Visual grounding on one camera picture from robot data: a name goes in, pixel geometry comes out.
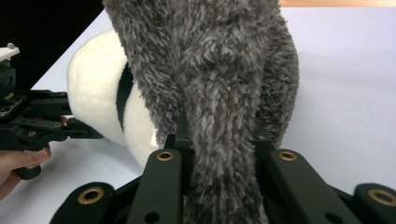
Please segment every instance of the human hand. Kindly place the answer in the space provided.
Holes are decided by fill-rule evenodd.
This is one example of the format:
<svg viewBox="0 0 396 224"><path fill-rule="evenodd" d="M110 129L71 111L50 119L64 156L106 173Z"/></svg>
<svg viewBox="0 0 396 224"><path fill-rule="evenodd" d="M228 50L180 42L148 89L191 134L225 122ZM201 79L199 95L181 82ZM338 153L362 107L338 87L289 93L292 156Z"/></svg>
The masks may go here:
<svg viewBox="0 0 396 224"><path fill-rule="evenodd" d="M0 201L20 183L20 177L13 171L21 167L34 168L50 158L49 147L40 151L0 150Z"/></svg>

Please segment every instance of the white backdrop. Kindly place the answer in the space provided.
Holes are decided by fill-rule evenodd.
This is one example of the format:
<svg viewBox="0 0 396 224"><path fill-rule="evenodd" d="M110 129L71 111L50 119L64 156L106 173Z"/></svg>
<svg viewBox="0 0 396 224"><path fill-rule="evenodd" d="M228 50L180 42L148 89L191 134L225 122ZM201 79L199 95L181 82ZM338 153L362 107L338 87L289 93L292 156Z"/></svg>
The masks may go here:
<svg viewBox="0 0 396 224"><path fill-rule="evenodd" d="M301 69L282 147L303 154L328 184L348 193L366 182L396 189L396 8L282 12ZM65 91L73 53L110 28L102 13L34 89ZM125 147L106 139L66 140L51 148L43 173L20 183L0 202L0 223L49 223L77 187L102 181L117 189L142 172Z"/></svg>

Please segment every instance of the black stripe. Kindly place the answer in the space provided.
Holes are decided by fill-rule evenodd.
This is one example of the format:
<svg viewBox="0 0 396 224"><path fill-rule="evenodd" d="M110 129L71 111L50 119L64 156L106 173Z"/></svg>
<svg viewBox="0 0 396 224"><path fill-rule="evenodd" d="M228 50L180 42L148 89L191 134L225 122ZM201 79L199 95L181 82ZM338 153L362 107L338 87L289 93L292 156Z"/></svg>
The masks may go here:
<svg viewBox="0 0 396 224"><path fill-rule="evenodd" d="M132 86L134 85L134 76L131 73L131 69L129 68L128 63L125 64L125 67L122 71L119 87L117 89L117 115L119 117L119 122L122 130L123 128L123 118L124 111L126 106L126 101L128 100L129 95L131 94Z"/></svg>

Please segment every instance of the gray plush toy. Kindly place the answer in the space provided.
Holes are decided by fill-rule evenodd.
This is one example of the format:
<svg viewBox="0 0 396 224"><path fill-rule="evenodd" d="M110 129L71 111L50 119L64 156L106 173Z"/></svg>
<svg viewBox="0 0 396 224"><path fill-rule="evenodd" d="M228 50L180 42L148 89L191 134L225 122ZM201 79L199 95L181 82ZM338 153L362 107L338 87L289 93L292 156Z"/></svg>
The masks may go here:
<svg viewBox="0 0 396 224"><path fill-rule="evenodd" d="M266 223L252 132L279 147L298 59L276 0L104 0L163 146L186 111L196 151L184 223Z"/></svg>

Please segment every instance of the white plush toy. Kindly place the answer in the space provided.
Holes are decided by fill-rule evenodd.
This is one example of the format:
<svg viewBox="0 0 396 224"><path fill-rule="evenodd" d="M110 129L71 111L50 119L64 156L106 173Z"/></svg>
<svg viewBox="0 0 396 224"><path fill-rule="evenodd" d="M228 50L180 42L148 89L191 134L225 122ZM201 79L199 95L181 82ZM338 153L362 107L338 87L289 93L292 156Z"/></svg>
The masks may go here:
<svg viewBox="0 0 396 224"><path fill-rule="evenodd" d="M137 89L126 100L119 119L117 97L127 58L114 30L89 40L73 56L68 72L69 103L73 115L104 137L126 145L144 168L149 154L158 149L155 128Z"/></svg>

